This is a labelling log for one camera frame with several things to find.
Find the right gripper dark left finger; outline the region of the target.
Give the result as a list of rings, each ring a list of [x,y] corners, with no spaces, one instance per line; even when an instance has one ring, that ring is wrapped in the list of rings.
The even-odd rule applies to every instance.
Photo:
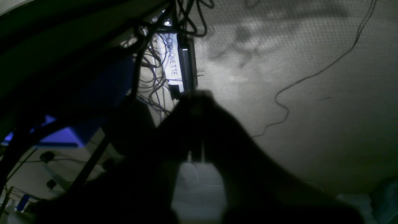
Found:
[[[182,96],[173,112],[135,154],[88,184],[45,203],[38,224],[177,224],[171,207],[179,166],[187,157],[166,142],[190,124],[199,94]]]

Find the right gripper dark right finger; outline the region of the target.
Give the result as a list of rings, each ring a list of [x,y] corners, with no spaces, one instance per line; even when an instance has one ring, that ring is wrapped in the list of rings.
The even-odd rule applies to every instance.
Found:
[[[224,224],[364,223],[355,208],[278,165],[209,91],[199,91],[199,97],[205,155],[224,182]]]

